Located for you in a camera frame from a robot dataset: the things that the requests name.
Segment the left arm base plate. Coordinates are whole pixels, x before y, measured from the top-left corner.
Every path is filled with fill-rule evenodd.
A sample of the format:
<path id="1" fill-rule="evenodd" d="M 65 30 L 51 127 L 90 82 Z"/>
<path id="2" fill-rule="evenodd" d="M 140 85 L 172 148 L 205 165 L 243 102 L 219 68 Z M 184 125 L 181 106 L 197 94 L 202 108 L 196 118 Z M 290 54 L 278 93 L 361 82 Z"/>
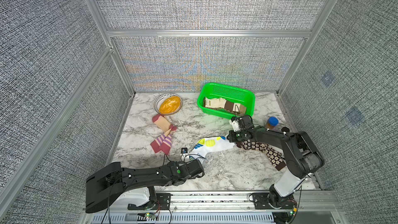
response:
<path id="1" fill-rule="evenodd" d="M 168 210 L 171 205 L 171 194 L 155 194 L 155 197 L 149 197 L 149 201 L 141 206 L 129 203 L 127 209 L 130 211 L 143 210 Z"/>

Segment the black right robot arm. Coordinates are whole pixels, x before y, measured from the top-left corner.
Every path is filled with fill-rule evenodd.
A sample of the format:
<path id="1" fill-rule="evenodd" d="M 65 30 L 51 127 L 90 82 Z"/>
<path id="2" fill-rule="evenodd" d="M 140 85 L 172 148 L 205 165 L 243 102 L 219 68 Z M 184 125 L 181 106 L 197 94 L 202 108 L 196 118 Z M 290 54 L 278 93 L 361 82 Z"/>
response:
<path id="1" fill-rule="evenodd" d="M 283 150 L 288 170 L 269 188 L 267 204 L 280 209 L 292 201 L 292 196 L 299 189 L 304 179 L 324 165 L 324 158 L 309 135 L 300 131 L 279 132 L 264 126 L 255 126 L 252 117 L 245 115 L 230 119 L 233 130 L 227 139 L 231 143 L 244 141 L 275 146 Z"/>

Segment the cream brown block sock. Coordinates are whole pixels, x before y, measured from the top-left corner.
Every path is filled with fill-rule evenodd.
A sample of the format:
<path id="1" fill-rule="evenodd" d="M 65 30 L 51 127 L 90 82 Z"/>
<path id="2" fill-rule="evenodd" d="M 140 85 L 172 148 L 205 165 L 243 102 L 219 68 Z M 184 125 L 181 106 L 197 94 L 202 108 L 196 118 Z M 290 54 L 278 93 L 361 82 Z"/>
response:
<path id="1" fill-rule="evenodd" d="M 240 103 L 228 101 L 222 97 L 214 99 L 209 99 L 205 97 L 203 100 L 203 105 L 205 108 L 210 108 L 218 111 L 225 110 L 228 113 L 238 116 L 244 116 L 247 110 L 246 106 Z"/>

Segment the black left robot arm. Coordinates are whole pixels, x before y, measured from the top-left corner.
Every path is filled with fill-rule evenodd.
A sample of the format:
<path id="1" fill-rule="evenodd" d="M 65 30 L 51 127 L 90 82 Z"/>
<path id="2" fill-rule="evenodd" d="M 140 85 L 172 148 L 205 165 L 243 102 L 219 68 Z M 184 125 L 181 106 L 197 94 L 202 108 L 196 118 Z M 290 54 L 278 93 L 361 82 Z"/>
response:
<path id="1" fill-rule="evenodd" d="M 199 160 L 170 161 L 147 169 L 123 168 L 120 162 L 113 162 L 87 177 L 85 212 L 91 214 L 105 210 L 130 190 L 179 186 L 203 175 L 204 168 Z"/>

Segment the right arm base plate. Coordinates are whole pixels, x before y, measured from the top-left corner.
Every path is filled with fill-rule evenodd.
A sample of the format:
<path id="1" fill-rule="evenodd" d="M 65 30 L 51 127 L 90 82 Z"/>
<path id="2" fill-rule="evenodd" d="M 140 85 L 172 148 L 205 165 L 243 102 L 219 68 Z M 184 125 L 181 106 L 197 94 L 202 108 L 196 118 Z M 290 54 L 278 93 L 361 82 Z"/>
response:
<path id="1" fill-rule="evenodd" d="M 277 193 L 252 193 L 248 197 L 249 201 L 255 205 L 255 209 L 294 209 L 298 202 L 293 195 L 280 197 Z"/>

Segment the white sock yellow dots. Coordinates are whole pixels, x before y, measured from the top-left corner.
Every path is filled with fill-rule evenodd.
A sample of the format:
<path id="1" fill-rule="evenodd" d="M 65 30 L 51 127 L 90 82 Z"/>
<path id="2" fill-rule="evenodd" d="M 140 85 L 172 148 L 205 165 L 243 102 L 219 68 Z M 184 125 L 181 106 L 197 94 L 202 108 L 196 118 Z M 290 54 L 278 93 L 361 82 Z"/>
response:
<path id="1" fill-rule="evenodd" d="M 235 144 L 229 142 L 229 140 L 224 136 L 203 138 L 197 142 L 193 150 L 189 152 L 182 160 L 184 162 L 199 160 L 199 162 L 203 163 L 208 153 L 229 150 L 234 146 Z"/>

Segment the pink tan striped sock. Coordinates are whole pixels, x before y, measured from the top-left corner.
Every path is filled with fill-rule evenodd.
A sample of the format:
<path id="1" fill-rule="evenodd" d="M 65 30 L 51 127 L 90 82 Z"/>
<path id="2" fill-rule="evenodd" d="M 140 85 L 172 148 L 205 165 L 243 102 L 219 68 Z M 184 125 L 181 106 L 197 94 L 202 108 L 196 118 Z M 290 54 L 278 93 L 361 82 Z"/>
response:
<path id="1" fill-rule="evenodd" d="M 151 142 L 150 146 L 152 150 L 154 153 L 163 152 L 169 155 L 172 148 L 172 134 L 177 130 L 177 126 L 171 124 L 168 119 L 161 114 L 152 117 L 152 122 L 162 131 L 162 134 Z"/>

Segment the dark floral sock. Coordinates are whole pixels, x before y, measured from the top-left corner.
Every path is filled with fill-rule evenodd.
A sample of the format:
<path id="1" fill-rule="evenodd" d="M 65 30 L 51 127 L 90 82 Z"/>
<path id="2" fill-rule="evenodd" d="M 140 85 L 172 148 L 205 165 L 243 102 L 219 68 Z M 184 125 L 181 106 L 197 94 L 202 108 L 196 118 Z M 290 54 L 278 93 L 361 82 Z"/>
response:
<path id="1" fill-rule="evenodd" d="M 269 144 L 252 142 L 252 141 L 243 141 L 243 142 L 237 142 L 236 146 L 238 148 L 242 148 L 244 150 L 255 150 L 255 151 L 265 153 L 266 156 L 268 157 L 269 161 L 271 162 L 271 164 L 278 171 L 282 170 L 283 168 L 285 168 L 287 166 L 286 162 L 285 162 L 284 154 L 280 151 L 277 151 L 275 148 L 273 148 Z"/>

